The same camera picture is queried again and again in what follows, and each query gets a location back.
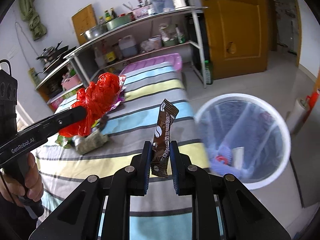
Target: door panel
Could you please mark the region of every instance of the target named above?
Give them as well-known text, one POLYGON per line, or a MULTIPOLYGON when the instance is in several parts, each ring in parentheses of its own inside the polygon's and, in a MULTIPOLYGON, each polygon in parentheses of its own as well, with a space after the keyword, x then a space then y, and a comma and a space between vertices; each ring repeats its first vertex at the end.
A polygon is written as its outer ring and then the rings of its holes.
POLYGON ((214 79, 267 68, 266 0, 202 0, 214 79))

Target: red plastic bag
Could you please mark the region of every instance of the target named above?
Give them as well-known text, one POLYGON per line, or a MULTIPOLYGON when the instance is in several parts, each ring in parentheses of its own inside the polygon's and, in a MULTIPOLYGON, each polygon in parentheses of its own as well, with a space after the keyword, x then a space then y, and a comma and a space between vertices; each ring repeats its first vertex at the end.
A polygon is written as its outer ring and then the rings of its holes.
POLYGON ((117 76, 103 73, 97 83, 90 82, 89 87, 80 88, 77 92, 77 101, 71 106, 83 106, 87 110, 85 119, 69 125, 59 131, 65 137, 75 135, 87 136, 91 133, 94 122, 108 112, 117 99, 126 76, 117 76))

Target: striped tablecloth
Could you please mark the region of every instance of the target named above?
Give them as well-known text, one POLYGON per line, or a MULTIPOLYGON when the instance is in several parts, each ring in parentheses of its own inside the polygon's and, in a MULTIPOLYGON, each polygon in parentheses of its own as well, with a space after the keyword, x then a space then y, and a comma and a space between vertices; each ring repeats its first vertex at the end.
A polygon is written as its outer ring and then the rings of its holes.
MULTIPOLYGON (((169 63, 128 73, 125 86, 126 101, 108 114, 103 133, 109 135, 110 141, 103 147, 81 156, 74 149, 55 144, 55 135, 35 150, 45 189, 42 197, 45 212, 39 222, 89 175, 102 178, 129 165, 132 156, 142 152, 144 142, 153 140, 164 98, 179 109, 171 127, 171 140, 178 142, 180 152, 189 155, 193 164, 209 167, 186 92, 169 63)), ((57 112, 74 101, 75 96, 64 100, 57 112)), ((191 239, 191 225, 191 197, 177 196, 170 176, 165 180, 151 175, 147 195, 131 197, 130 239, 191 239)))

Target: yellow stripe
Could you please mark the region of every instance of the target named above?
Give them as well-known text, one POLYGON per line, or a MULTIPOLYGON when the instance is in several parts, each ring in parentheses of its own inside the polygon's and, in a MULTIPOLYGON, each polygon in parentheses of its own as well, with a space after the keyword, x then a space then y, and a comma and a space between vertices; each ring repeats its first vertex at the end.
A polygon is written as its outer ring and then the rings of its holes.
MULTIPOLYGON (((202 168, 209 167, 209 162, 202 143, 192 143, 180 146, 179 151, 189 155, 192 164, 202 168)), ((103 178, 113 175, 119 169, 130 165, 134 155, 81 161, 49 161, 36 159, 36 162, 39 170, 47 174, 75 179, 85 179, 89 175, 95 174, 100 178, 103 178)), ((171 174, 171 166, 169 164, 168 175, 171 174)))
POLYGON ((181 81, 178 79, 167 80, 167 81, 160 82, 157 84, 144 86, 144 87, 138 88, 134 91, 127 92, 125 94, 125 100, 126 101, 132 100, 132 99, 139 98, 139 97, 142 97, 145 95, 150 95, 150 94, 153 94, 156 92, 169 90, 172 88, 183 88, 183 85, 182 85, 181 81))

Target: coffee packet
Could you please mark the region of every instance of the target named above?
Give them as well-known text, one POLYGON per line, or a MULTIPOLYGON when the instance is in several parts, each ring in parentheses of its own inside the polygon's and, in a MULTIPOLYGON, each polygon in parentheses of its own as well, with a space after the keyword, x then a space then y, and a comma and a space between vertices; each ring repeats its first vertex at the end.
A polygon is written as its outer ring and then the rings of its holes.
POLYGON ((159 109, 158 122, 152 143, 151 174, 167 178, 170 153, 170 127, 179 113, 178 108, 164 100, 159 109))

